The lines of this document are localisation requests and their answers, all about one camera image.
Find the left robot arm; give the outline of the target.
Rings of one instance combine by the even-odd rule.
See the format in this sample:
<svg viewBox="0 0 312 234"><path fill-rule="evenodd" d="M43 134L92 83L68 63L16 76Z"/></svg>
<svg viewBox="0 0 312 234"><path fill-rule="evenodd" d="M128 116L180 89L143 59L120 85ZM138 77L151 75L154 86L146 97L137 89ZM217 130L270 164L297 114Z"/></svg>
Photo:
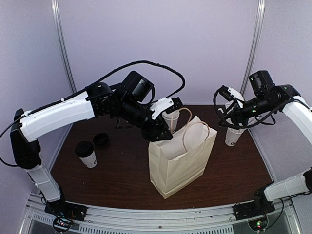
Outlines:
<svg viewBox="0 0 312 234"><path fill-rule="evenodd" d="M141 104L146 95L154 90L151 82L131 71L121 83L108 85L99 82L42 110L17 110L13 123L9 125L15 166L29 174L53 212L59 216L68 215L70 205L43 164L38 138L81 120L109 115L140 128L142 137L150 142L170 140L173 135L161 114L173 106L173 100L163 97L151 106Z"/></svg>

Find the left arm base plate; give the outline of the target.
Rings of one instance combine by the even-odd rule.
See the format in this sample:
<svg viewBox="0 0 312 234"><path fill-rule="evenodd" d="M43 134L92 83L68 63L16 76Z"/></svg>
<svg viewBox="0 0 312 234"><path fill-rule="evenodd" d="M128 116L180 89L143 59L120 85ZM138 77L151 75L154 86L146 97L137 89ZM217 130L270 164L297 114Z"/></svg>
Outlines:
<svg viewBox="0 0 312 234"><path fill-rule="evenodd" d="M75 221L84 221L87 207L66 202L65 206L60 208L47 202L44 211L55 217L52 221L53 229L56 232L64 233L75 225Z"/></svg>

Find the white paper bag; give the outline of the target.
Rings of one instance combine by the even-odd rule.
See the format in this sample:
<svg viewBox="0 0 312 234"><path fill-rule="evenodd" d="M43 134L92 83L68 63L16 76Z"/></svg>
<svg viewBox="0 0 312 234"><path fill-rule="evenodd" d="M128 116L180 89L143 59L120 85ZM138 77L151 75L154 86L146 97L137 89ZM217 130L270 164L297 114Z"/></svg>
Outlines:
<svg viewBox="0 0 312 234"><path fill-rule="evenodd" d="M203 175L217 130L194 116L173 134L171 140L150 142L150 181L168 199Z"/></svg>

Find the white paper cup stack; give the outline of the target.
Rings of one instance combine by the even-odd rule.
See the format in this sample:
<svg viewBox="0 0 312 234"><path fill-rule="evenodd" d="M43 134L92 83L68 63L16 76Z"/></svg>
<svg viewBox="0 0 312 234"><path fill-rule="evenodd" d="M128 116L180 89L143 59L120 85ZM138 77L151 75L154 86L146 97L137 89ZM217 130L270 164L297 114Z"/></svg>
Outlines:
<svg viewBox="0 0 312 234"><path fill-rule="evenodd" d="M166 112L162 113L162 117L164 118L165 122L167 123L168 128L169 128L171 133L174 133L176 131L179 116L180 116L179 110L173 111L169 114Z"/></svg>

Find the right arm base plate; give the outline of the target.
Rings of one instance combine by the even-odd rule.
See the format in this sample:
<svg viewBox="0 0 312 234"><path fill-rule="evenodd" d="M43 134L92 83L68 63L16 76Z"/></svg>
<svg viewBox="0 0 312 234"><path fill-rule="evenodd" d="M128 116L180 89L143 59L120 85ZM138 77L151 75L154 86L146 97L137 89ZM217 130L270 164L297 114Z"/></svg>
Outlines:
<svg viewBox="0 0 312 234"><path fill-rule="evenodd" d="M233 212L237 221L246 219L252 231L261 232L269 226L268 214L275 211L272 203L260 206L255 201L236 203Z"/></svg>

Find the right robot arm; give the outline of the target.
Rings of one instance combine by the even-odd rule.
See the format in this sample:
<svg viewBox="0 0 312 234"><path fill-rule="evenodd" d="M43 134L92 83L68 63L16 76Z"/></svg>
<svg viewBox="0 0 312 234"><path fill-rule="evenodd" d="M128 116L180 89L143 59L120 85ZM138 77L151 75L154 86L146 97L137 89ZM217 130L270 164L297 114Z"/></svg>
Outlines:
<svg viewBox="0 0 312 234"><path fill-rule="evenodd" d="M245 99L233 87L222 86L217 93L229 104L215 111L219 126L255 134L265 163L277 178L255 191L251 202L235 206L237 214L251 211L260 215L270 212L279 199L312 193L311 162L299 166L290 158L291 153L301 154L312 146L312 108L293 86L276 85L268 71L257 71L248 80L252 99Z"/></svg>

